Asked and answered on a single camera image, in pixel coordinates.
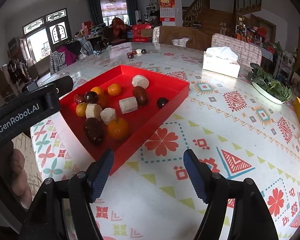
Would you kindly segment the bare left hand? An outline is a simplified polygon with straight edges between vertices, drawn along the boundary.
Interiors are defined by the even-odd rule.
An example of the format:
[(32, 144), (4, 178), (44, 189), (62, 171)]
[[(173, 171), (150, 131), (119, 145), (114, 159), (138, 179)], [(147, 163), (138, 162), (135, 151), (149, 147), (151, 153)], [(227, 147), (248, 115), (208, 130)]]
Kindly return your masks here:
[(0, 147), (0, 212), (26, 213), (31, 202), (25, 157), (10, 140)]

